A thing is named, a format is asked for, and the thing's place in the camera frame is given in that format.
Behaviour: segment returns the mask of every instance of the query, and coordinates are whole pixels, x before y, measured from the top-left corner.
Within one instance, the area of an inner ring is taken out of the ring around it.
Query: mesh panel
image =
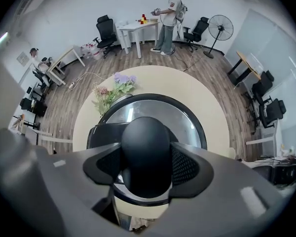
[[[101,158],[97,162],[97,167],[104,173],[116,178],[120,172],[120,150]]]
[[[193,179],[199,172],[198,164],[172,148],[172,185],[180,185]]]

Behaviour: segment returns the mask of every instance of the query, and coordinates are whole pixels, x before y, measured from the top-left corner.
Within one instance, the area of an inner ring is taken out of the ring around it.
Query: black desk leg
[[[238,66],[239,64],[242,62],[242,60],[240,59],[237,64],[228,72],[228,75],[230,75]]]
[[[234,82],[234,85],[242,82],[249,74],[251,73],[251,69],[247,68]]]

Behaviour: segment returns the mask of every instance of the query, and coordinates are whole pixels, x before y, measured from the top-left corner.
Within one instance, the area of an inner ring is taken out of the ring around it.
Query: round table
[[[179,70],[162,66],[140,66],[120,72],[122,75],[136,76],[133,95],[155,93],[172,97],[187,106],[200,121],[206,136],[207,150],[229,157],[229,130],[226,117],[213,94],[197,79]],[[100,84],[112,89],[113,76]],[[91,92],[82,105],[74,125],[73,150],[86,150],[88,133],[100,121],[100,114],[92,101]],[[158,218],[168,207],[137,206],[115,198],[117,210],[138,218]]]

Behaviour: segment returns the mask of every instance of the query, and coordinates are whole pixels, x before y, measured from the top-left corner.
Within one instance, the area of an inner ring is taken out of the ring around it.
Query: man
[[[152,12],[154,16],[159,16],[160,14],[165,14],[165,16],[162,21],[163,26],[160,31],[159,40],[156,47],[151,49],[151,52],[160,52],[161,55],[171,54],[173,29],[177,24],[176,15],[181,7],[181,3],[181,0],[169,0],[167,10]]]
[[[48,66],[46,65],[46,61],[39,60],[39,58],[37,56],[37,51],[38,51],[38,49],[36,49],[36,48],[32,48],[30,51],[30,54],[32,56],[32,63],[37,70],[39,70],[43,74],[45,74],[46,71],[48,70]],[[50,84],[48,82],[49,77],[47,75],[44,75],[44,76],[42,76],[42,79],[43,79],[44,83],[46,84],[46,86],[49,87],[50,86]]]
[[[38,49],[32,48],[30,51],[30,54],[32,56],[32,63],[34,67],[38,70],[40,70],[43,74],[46,73],[48,70],[48,66],[46,65],[46,61],[40,61],[37,54],[38,54]]]

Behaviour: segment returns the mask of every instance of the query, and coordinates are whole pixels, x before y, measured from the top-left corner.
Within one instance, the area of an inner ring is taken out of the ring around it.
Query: white t-shirt
[[[36,57],[32,57],[32,63],[34,65],[34,67],[36,67],[37,69],[39,69],[40,71],[42,71],[44,74],[45,72],[48,70],[48,66],[46,64],[40,64],[40,60],[39,58]]]
[[[169,9],[173,10],[172,13],[166,14],[163,19],[163,24],[165,26],[175,26],[177,23],[177,12],[181,7],[181,0],[169,0]]]

